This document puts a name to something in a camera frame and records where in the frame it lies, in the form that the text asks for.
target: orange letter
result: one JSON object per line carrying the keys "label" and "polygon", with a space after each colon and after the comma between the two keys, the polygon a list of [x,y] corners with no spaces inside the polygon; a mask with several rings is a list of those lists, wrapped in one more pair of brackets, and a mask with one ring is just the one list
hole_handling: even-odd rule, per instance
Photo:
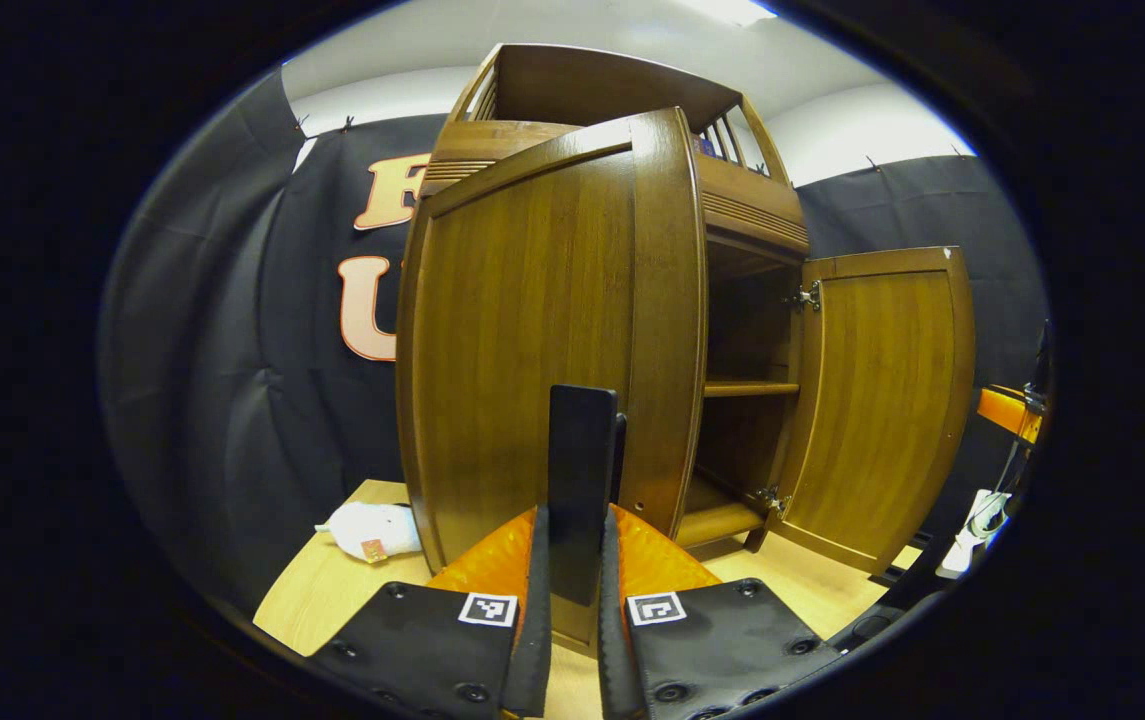
{"label": "orange letter", "polygon": [[340,337],[354,354],[394,362],[394,335],[376,326],[376,284],[390,269],[385,258],[352,258],[335,267],[342,277]]}
{"label": "orange letter", "polygon": [[429,163],[429,152],[423,152],[368,165],[368,169],[374,174],[372,191],[368,193],[368,208],[363,209],[360,217],[354,219],[354,229],[370,231],[372,228],[396,226],[411,220],[412,208],[403,205],[403,195],[411,192],[413,200],[421,196],[421,179]]}

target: cabinet shelf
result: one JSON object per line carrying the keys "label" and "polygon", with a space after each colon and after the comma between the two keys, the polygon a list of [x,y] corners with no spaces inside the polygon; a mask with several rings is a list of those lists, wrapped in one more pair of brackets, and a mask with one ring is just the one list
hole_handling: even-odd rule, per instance
{"label": "cabinet shelf", "polygon": [[674,541],[680,547],[692,547],[761,527],[763,515],[751,511],[712,480],[693,473]]}
{"label": "cabinet shelf", "polygon": [[745,397],[750,395],[799,395],[797,383],[776,381],[749,381],[749,379],[709,378],[705,381],[705,397]]}

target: light wood tabletop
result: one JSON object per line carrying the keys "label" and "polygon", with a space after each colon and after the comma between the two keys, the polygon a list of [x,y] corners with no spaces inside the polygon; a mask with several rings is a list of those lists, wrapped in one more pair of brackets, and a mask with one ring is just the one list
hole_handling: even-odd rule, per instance
{"label": "light wood tabletop", "polygon": [[[366,480],[347,503],[406,503],[406,486]],[[829,636],[869,609],[884,588],[868,575],[774,533],[758,553],[742,547],[744,536],[705,544],[692,555],[726,581],[755,577],[767,583],[818,634]],[[905,568],[915,549],[897,564]],[[369,565],[335,546],[329,533],[315,536],[297,553],[266,593],[253,623],[301,655],[313,655],[353,618],[381,585],[431,579],[424,553],[408,553]],[[545,717],[550,720],[599,717],[599,670],[591,657],[554,643],[550,657]]]}

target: white ceiling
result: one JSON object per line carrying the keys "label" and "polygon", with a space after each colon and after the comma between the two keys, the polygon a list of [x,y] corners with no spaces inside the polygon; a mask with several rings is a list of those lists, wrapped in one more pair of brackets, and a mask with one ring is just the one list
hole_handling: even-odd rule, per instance
{"label": "white ceiling", "polygon": [[674,0],[409,0],[353,24],[283,69],[289,100],[427,68],[474,68],[498,42],[594,47],[654,60],[742,90],[764,118],[886,82],[785,19],[737,27]]}

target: wooden door panel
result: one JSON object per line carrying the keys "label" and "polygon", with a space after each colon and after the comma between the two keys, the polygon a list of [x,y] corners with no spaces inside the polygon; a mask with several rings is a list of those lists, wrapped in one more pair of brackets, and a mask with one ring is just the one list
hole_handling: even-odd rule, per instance
{"label": "wooden door panel", "polygon": [[966,270],[957,247],[804,266],[822,309],[802,310],[799,416],[773,530],[882,573],[941,491],[973,378]]}
{"label": "wooden door panel", "polygon": [[[654,474],[674,486],[686,477],[705,299],[694,291],[674,304],[658,292],[698,286],[704,272],[686,132],[677,109],[603,122],[418,206],[395,375],[432,571],[545,500],[553,383],[616,389],[630,416],[622,497]],[[658,459],[632,438],[665,451]]]}

